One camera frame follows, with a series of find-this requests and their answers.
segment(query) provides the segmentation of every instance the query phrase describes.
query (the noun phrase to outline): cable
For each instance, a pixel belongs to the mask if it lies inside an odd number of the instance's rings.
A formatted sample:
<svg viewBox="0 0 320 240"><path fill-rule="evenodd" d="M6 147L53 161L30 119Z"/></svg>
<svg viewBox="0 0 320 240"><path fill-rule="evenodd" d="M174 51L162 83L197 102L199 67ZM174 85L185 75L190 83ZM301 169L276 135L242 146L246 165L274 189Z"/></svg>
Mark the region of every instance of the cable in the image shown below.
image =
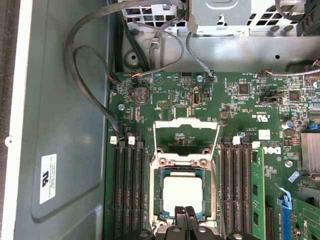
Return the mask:
<svg viewBox="0 0 320 240"><path fill-rule="evenodd" d="M186 49L188 50L188 52L191 54L191 56L201 65L201 67L208 73L208 75L212 78L213 75L210 71L210 69L207 67L207 65L202 62L192 51L191 47L190 47L190 38L191 38L192 32L189 32L189 34L186 36L186 40L185 40L185 46Z"/></svg>
<svg viewBox="0 0 320 240"><path fill-rule="evenodd" d="M113 84L118 84L120 83L118 80L114 79L109 71L109 68L108 68L108 65L107 65L107 60L102 56L100 55L100 53L98 53L94 48L92 48L91 46L88 46L88 45L81 45L81 46L78 46L74 51L73 51L73 57L76 58L77 57L77 54L79 53L79 51L81 49L84 49L84 48L87 48L87 49L90 49L93 51L93 53L101 60L101 62L103 63L103 67L104 67L104 71L105 71L105 75L106 77L113 83Z"/></svg>
<svg viewBox="0 0 320 240"><path fill-rule="evenodd" d="M282 11L281 6L280 6L280 2L281 0L275 0L275 8L276 10L281 14L282 17L284 17L285 19L288 19L290 21L294 21L294 22L299 22L302 18L302 16L300 15L289 15L289 14L285 14L284 11Z"/></svg>
<svg viewBox="0 0 320 240"><path fill-rule="evenodd" d="M173 25L180 23L182 21L182 19L184 19L185 15L186 15L185 10L180 11L180 13L178 13L178 15L175 18L173 18L169 21L166 21L160 28L165 30ZM159 38L161 38L161 35L162 34L160 32L157 32L154 35L154 38L159 39ZM150 48L149 48L149 62L150 62L150 68L152 70L156 68L156 61L155 61L155 48L156 48L156 46L157 46L156 43L151 43Z"/></svg>
<svg viewBox="0 0 320 240"><path fill-rule="evenodd" d="M183 57L183 55L185 53L185 48L184 48L184 44L181 42L181 40L178 37L176 37L175 35L167 32L167 31L165 31L165 30L163 30L163 29L161 29L159 27L143 24L143 23L140 23L140 22L134 22L134 23L136 25L138 25L139 27L145 27L145 28L153 29L153 30L156 30L156 31L164 34L164 35L167 35L169 38L174 38L180 44L181 54L180 54L180 57L177 60L175 60L175 61L173 61L173 62L171 62L171 63L169 63L167 65L164 65L163 67L160 67L160 68L157 68L157 69L154 69L154 70L151 70L151 71L145 71L145 72L142 72L142 73L137 73L137 74L133 75L132 78L136 77L136 76L144 76L144 75L147 75L147 74L153 74L153 73L157 73L157 72L163 71L163 70L173 66L174 64L179 62L180 59L182 59L182 57Z"/></svg>
<svg viewBox="0 0 320 240"><path fill-rule="evenodd" d="M146 57L144 50L141 48L141 46L139 45L139 43L137 42L135 37L132 35L132 33L128 27L127 21L124 19L122 12L119 12L118 15L120 17L120 21L122 23L125 35L128 38L128 41L129 41L129 43L130 43L130 45L136 55L136 58L139 61L139 64L140 64L142 71L143 72L150 71L150 66L149 66L149 63L148 63L148 60L147 60L147 57Z"/></svg>
<svg viewBox="0 0 320 240"><path fill-rule="evenodd" d="M69 31L67 38L65 40L65 53L64 53L64 61L66 67L68 68L71 77L80 88L82 93L88 98L92 105L94 105L99 111L105 116L105 118L112 124L112 128L117 136L117 138L123 139L124 136L121 133L118 126L118 118L111 111L106 109L92 94L85 81L81 77L79 70L76 65L76 58L73 51L73 46L75 42L75 36L78 31L87 23L99 19L103 16L109 15L111 13L118 12L122 9L133 8L144 5L156 5L156 4L169 4L176 5L179 9L184 8L184 4L181 0L135 0L135 1L123 1L115 4L111 4L105 7L100 8L96 12L93 12L82 19L80 19Z"/></svg>
<svg viewBox="0 0 320 240"><path fill-rule="evenodd" d="M304 71L304 72L297 72L297 73L272 73L270 71L266 71L269 75L272 77L298 77L303 75L310 75L310 74L317 74L320 73L320 68L310 71Z"/></svg>
<svg viewBox="0 0 320 240"><path fill-rule="evenodd" d="M93 50L95 55L97 55L104 62L105 74L107 75L108 79L110 79L110 80L113 79L111 77L110 73L109 73L109 69L108 69L107 63L104 61L104 58L96 50L94 50L92 47L86 46L86 45L82 45L82 46L77 47L72 53L73 63L74 63L74 67L75 67L75 73L78 75L78 78L75 79L75 83L78 85L79 89L87 97L87 99L91 102L91 104L93 104L97 109L99 109L100 112L102 112L102 114L105 116L105 118L108 119L108 121L112 125L112 128L115 131L115 134L116 134L117 138L119 140L121 140L121 139L124 138L124 135L119 130L117 116L113 112L111 112L110 110L106 109L105 106L103 106L96 99L96 97L92 94L92 92L90 91L90 89L88 88L88 86L86 85L85 81L82 79L82 77L81 77L81 75L79 73L79 70L78 70L78 67L77 67L77 54L83 48L89 48L89 49Z"/></svg>

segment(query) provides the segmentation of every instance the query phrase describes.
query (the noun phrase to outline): black cable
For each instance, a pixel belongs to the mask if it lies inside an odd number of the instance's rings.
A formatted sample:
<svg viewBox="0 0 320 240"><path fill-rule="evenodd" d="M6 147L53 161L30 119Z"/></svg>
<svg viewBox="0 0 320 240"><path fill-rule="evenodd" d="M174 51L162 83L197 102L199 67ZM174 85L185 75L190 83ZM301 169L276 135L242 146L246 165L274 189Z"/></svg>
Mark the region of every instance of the black cable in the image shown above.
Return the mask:
<svg viewBox="0 0 320 240"><path fill-rule="evenodd" d="M81 77L79 70L76 65L76 53L79 51L74 52L73 46L75 42L75 36L77 35L78 31L87 23L99 19L103 16L121 11L123 9L127 8L133 8L138 6L144 6L144 5L155 5L155 4L170 4L170 5L176 5L180 9L184 8L183 3L180 0L135 0L135 1L124 1L120 3L115 3L109 6L105 6L97 10L96 12L93 12L82 19L80 19L70 30L70 32L67 35L67 38L65 40L65 55L64 60L66 67L68 68L71 77L77 84L77 86L80 88L82 93L88 98L88 100L97 108L100 110L100 112L106 117L107 120L110 121L112 124L112 128L115 131L115 134L117 138L123 139L124 135L122 132L120 132L119 126L118 126L118 118L117 116L106 109L92 94L88 86L86 85L85 81Z"/></svg>
<svg viewBox="0 0 320 240"><path fill-rule="evenodd" d="M124 19L124 16L122 14L122 12L119 12L118 15L120 15L120 20L122 22L122 26L125 32L126 37L128 38L128 41L136 55L136 58L139 61L140 67L142 69L143 72L147 72L150 71L150 66L146 57L146 54L144 52L144 50L141 48L141 46L139 45L139 43L137 42L137 40L135 39L135 37L132 35L127 21Z"/></svg>
<svg viewBox="0 0 320 240"><path fill-rule="evenodd" d="M289 14L285 14L284 11L282 11L281 6L280 6L280 1L281 0L275 0L275 8L276 10L281 14L282 17L284 17L285 19L288 19L290 21L294 21L294 22L299 22L302 18L301 15L289 15Z"/></svg>
<svg viewBox="0 0 320 240"><path fill-rule="evenodd" d="M81 49L84 49L84 48L88 48L90 50L92 50L94 52L94 54L103 62L103 67L104 67L104 70L105 70L105 74L106 74L106 77L113 83L113 84L116 84L118 83L117 80L113 79L110 72L109 72L109 69L108 69L108 65L107 65L107 62L106 60L104 59L103 56L101 56L95 49L93 49L92 47L90 46L87 46L87 45L82 45L82 46L79 46L77 47L72 55L73 55L73 61L74 61L74 65L75 65L75 70L76 70L76 73L79 77L77 78L74 78L76 84L78 85L79 89L81 90L81 92L88 98L88 100L97 108L100 110L100 112L102 112L102 114L105 116L106 119L108 119L108 121L111 123L112 125L112 128L114 129L115 131L115 134L117 136L117 138L119 140L123 139L124 138L124 135L122 134L122 132L119 130L119 126L118 126L118 118L117 116L111 112L110 110L106 109L105 106L103 106L97 99L96 97L92 94L92 92L90 91L90 89L88 88L88 86L86 85L85 81L82 79L80 73L79 73L79 70L78 70L78 67L77 67L77 54L79 53L79 51Z"/></svg>

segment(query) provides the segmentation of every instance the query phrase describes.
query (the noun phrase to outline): pcie slot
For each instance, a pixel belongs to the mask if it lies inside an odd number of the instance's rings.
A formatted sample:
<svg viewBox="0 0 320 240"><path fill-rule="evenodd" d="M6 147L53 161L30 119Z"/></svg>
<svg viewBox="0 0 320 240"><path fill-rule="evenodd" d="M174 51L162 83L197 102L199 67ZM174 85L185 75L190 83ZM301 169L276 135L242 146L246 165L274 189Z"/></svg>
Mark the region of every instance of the pcie slot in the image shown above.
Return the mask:
<svg viewBox="0 0 320 240"><path fill-rule="evenodd" d="M276 239L276 227L275 227L275 208L267 207L265 210L266 213L266 240L275 240Z"/></svg>
<svg viewBox="0 0 320 240"><path fill-rule="evenodd" d="M243 149L244 165L243 165L243 176L244 176L244 231L248 234L252 232L252 221L251 221L251 150L248 148Z"/></svg>
<svg viewBox="0 0 320 240"><path fill-rule="evenodd" d="M115 148L114 155L114 237L118 238L123 233L122 227L122 209L123 209L123 188L124 188L124 163L126 148L125 142L120 141L119 146Z"/></svg>
<svg viewBox="0 0 320 240"><path fill-rule="evenodd" d="M132 163L134 161L134 146L129 145L126 148L124 162L124 211L123 211L123 231L124 234L131 231L131 209L132 209Z"/></svg>
<svg viewBox="0 0 320 240"><path fill-rule="evenodd" d="M243 231L243 200L244 200L244 194L243 194L243 154L242 149L238 148L236 149L236 161L235 161L235 230L237 231Z"/></svg>

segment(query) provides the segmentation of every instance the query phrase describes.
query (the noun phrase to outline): blue connector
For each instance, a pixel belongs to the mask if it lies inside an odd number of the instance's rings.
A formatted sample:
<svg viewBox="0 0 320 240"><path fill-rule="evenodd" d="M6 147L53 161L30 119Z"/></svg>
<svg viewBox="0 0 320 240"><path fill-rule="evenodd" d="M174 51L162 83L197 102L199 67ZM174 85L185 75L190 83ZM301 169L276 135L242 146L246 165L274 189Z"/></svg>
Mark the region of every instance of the blue connector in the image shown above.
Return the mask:
<svg viewBox="0 0 320 240"><path fill-rule="evenodd" d="M309 130L320 130L320 124L310 124L308 128Z"/></svg>

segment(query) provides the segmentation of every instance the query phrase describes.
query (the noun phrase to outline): white label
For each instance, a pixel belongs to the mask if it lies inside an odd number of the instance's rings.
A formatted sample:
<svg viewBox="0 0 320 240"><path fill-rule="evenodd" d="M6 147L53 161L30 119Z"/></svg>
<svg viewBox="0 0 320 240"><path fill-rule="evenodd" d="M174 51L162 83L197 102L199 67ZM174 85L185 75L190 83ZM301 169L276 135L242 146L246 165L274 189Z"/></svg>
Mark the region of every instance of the white label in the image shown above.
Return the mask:
<svg viewBox="0 0 320 240"><path fill-rule="evenodd" d="M270 130L259 130L259 140L270 140Z"/></svg>
<svg viewBox="0 0 320 240"><path fill-rule="evenodd" d="M57 154L41 158L40 204L56 195Z"/></svg>

